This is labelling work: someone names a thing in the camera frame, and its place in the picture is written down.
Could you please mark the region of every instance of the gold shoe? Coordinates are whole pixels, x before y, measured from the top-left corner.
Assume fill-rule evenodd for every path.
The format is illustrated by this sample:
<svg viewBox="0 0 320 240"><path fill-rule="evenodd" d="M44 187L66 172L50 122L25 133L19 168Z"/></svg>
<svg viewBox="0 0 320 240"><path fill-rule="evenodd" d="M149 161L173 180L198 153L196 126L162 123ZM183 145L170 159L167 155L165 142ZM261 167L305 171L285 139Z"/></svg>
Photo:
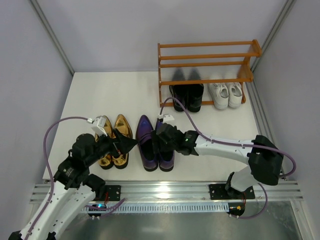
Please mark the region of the gold shoe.
<svg viewBox="0 0 320 240"><path fill-rule="evenodd" d="M108 134L108 136L111 137L112 134L113 134L113 129L112 129L111 122L110 122L110 120L109 120L109 118L107 116L104 116L104 117L106 117L106 121L105 121L105 124L104 124L103 128L104 128L106 134ZM97 141L98 140L98 135L96 134L94 136L94 138L95 138L95 141ZM101 168L107 170L107 169L110 169L110 168L113 167L114 162L112 160L111 155L108 154L105 157L99 159L98 160L98 164L100 165Z"/></svg>
<svg viewBox="0 0 320 240"><path fill-rule="evenodd" d="M119 114L118 117L116 118L114 129L118 129L118 131L121 134L132 139L132 131L131 131L130 125L127 119L125 118L125 116L123 116L122 114ZM129 162L129 153L125 155L120 155L117 158L112 157L112 160L113 160L114 166L117 169L124 169Z"/></svg>

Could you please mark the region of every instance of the shoe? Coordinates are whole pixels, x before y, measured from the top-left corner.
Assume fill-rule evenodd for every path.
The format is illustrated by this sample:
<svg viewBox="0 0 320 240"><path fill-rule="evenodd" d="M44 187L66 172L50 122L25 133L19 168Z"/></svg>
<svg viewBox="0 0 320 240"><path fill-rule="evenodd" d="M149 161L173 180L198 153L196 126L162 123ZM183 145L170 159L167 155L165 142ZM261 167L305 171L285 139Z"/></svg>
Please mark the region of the shoe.
<svg viewBox="0 0 320 240"><path fill-rule="evenodd" d="M201 80L201 76L196 68L191 69L188 80ZM197 113L201 108L205 87L203 84L191 84L188 87L187 108L190 112Z"/></svg>
<svg viewBox="0 0 320 240"><path fill-rule="evenodd" d="M210 79L222 79L222 75L213 74ZM229 93L225 83L209 83L208 91L217 109L224 110L228 107Z"/></svg>
<svg viewBox="0 0 320 240"><path fill-rule="evenodd" d="M149 118L142 115L135 133L138 141L143 167L146 171L152 172L158 168L157 157L154 153L151 132L154 130Z"/></svg>
<svg viewBox="0 0 320 240"><path fill-rule="evenodd" d="M237 76L234 73L227 73L224 77L225 79L236 79ZM226 87L229 92L229 106L231 108L238 108L242 101L242 88L239 82L227 82Z"/></svg>
<svg viewBox="0 0 320 240"><path fill-rule="evenodd" d="M185 75L181 68L176 68L171 78L172 81L185 81ZM180 103L186 108L187 107L187 94L188 94L188 85L170 85L170 93L172 97L178 99ZM173 107L177 112L182 112L183 108L179 103L173 101Z"/></svg>
<svg viewBox="0 0 320 240"><path fill-rule="evenodd" d="M114 124L114 129L117 129L122 135L131 138L132 139L132 131L130 128L130 125L122 114L119 114L116 117L116 121ZM119 157L112 157L114 166L117 169L124 169L126 166L128 166L129 162L129 153L127 154L121 154Z"/></svg>
<svg viewBox="0 0 320 240"><path fill-rule="evenodd" d="M106 132L106 134L108 134L109 137L111 137L113 135L113 129L112 129L112 125L111 122L109 120L109 118L107 116L106 117L106 121L104 124L104 130ZM98 135L96 134L94 136L95 141L98 141ZM114 162L112 160L112 157L110 154L106 155L105 157L101 158L98 160L98 164L100 165L101 168L103 168L104 170L110 169L114 166Z"/></svg>
<svg viewBox="0 0 320 240"><path fill-rule="evenodd" d="M162 121L159 119L156 120L155 129L157 130L162 125ZM163 172L170 172L174 169L175 163L175 151L162 152L160 151L157 154L157 159L159 162L159 168Z"/></svg>

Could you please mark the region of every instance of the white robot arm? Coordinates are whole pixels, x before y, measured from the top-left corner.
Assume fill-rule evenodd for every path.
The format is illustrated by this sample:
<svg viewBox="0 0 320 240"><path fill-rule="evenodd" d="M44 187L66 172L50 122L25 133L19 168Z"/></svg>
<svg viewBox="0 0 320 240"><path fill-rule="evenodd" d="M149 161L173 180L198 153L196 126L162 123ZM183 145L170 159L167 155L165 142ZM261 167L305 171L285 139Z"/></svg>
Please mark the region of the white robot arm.
<svg viewBox="0 0 320 240"><path fill-rule="evenodd" d="M177 151L183 155L219 156L247 165L238 172L232 172L226 182L225 190L232 199L238 199L245 190L259 182L266 185L278 184L283 156L254 147L261 145L276 148L266 137L257 135L254 140L229 140L205 134L205 139L196 131L182 133L176 126L168 124L170 120L173 120L171 115L164 116L161 127L152 133L155 151L161 149L164 152ZM104 194L105 181L96 175L89 175L89 166L106 154L117 156L129 152L137 141L119 132L115 132L116 138L107 136L103 129L103 117L97 117L92 123L92 129L99 140L95 142L91 134L82 134L77 138L70 151L72 155L59 165L54 175L53 198L49 203L46 198L28 225L21 231L12 233L9 240L58 240L81 209ZM219 144L208 139L230 144ZM48 205L47 208L30 230L45 204Z"/></svg>

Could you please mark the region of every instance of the orange shoe rack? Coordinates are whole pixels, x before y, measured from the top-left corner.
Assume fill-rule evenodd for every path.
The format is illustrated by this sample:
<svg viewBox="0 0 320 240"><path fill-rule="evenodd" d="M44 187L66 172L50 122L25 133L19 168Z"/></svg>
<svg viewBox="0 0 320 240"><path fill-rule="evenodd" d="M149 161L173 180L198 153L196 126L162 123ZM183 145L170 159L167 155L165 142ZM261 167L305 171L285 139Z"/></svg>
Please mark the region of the orange shoe rack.
<svg viewBox="0 0 320 240"><path fill-rule="evenodd" d="M214 46L235 46L248 45L247 52L240 53L218 53L218 54L198 54L198 55L170 55L162 56L161 49L166 48L189 48L189 47L214 47ZM260 57L262 54L261 47L256 39L252 41L229 41L229 42L203 42L203 43L178 43L178 44L160 44L158 43L158 75L159 75L159 103L162 102L162 86L169 85L190 85L190 84L209 84L209 83L232 83L239 82L243 87L244 82L252 82L254 75L250 69L251 57ZM215 62L195 62L195 63L170 63L164 64L164 61L172 60L190 60L190 59L225 59L225 58L243 58L241 61L215 61ZM201 79L188 81L169 81L162 80L161 69L164 68L184 68L184 67L209 67L209 66L229 66L240 65L235 79ZM246 102L244 90L242 88L242 101ZM203 105L213 105L213 101L202 101ZM173 102L166 102L165 107L172 107Z"/></svg>

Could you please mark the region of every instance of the white cable holder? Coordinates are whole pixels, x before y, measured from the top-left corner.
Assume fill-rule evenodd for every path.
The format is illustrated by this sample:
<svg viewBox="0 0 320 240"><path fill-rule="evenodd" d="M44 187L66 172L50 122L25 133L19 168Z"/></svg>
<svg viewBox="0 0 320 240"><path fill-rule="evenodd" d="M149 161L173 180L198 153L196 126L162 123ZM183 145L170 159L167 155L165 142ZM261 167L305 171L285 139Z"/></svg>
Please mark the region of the white cable holder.
<svg viewBox="0 0 320 240"><path fill-rule="evenodd" d="M163 124L166 123L174 126L175 118L171 114L165 114L165 115L159 115L159 116L163 116L163 122L162 122Z"/></svg>
<svg viewBox="0 0 320 240"><path fill-rule="evenodd" d="M93 120L92 118L88 118L86 121L87 121L87 123L89 123L89 124L93 124L95 120Z"/></svg>
<svg viewBox="0 0 320 240"><path fill-rule="evenodd" d="M102 135L107 135L104 126L106 124L107 117L105 116L97 116L93 122L91 129L100 137Z"/></svg>

